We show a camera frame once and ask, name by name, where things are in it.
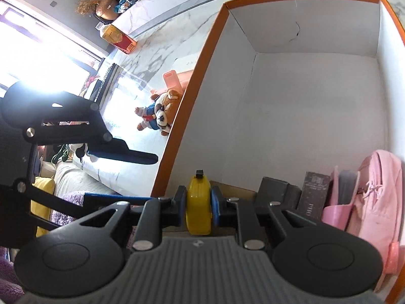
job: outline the dark gray box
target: dark gray box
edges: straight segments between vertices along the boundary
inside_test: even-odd
[[[320,219],[327,199],[331,178],[307,172],[297,210],[309,217]]]
[[[278,201],[288,208],[296,209],[300,196],[299,187],[280,179],[263,177],[256,195],[256,211],[258,212],[259,209],[262,209],[263,212],[268,211],[269,203],[272,201]]]

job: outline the marble table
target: marble table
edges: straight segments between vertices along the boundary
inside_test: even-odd
[[[162,75],[172,69],[178,58],[190,56],[196,61],[222,4],[214,0],[180,14],[136,37],[137,48],[129,55],[118,52],[114,62],[124,72],[111,86],[103,106],[103,117],[114,137],[124,139],[130,149],[162,156],[166,137],[159,131],[136,129],[140,118],[137,106],[148,106],[150,89],[164,87]],[[405,22],[405,0],[388,0],[402,24]],[[83,158],[83,170],[111,189],[129,196],[162,196],[153,193],[159,163],[150,166],[100,159],[92,163]]]

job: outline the wall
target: wall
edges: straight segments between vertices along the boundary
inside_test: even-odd
[[[302,186],[309,170],[356,170],[386,147],[381,91],[373,57],[259,53],[220,182],[257,191],[263,176]]]
[[[188,184],[190,170],[203,169],[208,179],[222,182],[226,158],[230,154],[232,125],[244,113],[238,110],[238,102],[250,80],[255,56],[256,52],[230,15],[198,92],[190,115],[190,120],[195,122],[187,124],[167,195],[173,196],[171,193],[176,192],[179,184]]]
[[[82,16],[76,13],[75,9],[78,0],[22,0],[33,8],[40,10],[51,19],[56,20],[65,27],[69,28],[73,34],[77,33],[90,44],[98,47],[100,50],[106,50],[108,43],[100,38],[99,32],[95,29],[98,20],[93,16]],[[56,1],[57,5],[51,7],[50,3]]]
[[[377,52],[378,3],[285,0],[243,6],[231,12],[257,52],[325,52],[370,57]]]
[[[381,4],[377,59],[386,89],[388,106],[389,151],[405,161],[405,47],[387,9]],[[402,236],[401,245],[405,244]]]

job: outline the purple rug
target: purple rug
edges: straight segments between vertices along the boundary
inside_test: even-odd
[[[24,292],[15,275],[13,263],[6,259],[6,249],[0,247],[0,299],[5,304],[15,303]]]
[[[84,192],[77,191],[67,193],[61,196],[61,199],[74,203],[78,206],[83,206]],[[73,222],[75,218],[62,214],[61,212],[53,211],[51,215],[51,222],[58,224],[60,226],[67,225]]]

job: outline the bag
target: bag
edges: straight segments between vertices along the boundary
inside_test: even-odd
[[[347,232],[371,243],[383,260],[383,273],[398,272],[399,232],[402,220],[402,167],[394,154],[377,150],[359,168],[359,193]]]
[[[360,173],[357,172],[357,178],[354,182],[353,189],[351,190],[350,203],[339,204],[339,194],[342,192],[342,188],[339,188],[339,170],[337,166],[333,170],[331,175],[332,180],[332,192],[329,196],[329,202],[323,209],[322,221],[326,224],[334,226],[342,231],[346,229],[349,221],[350,213],[352,212],[354,199],[357,194],[358,182]]]

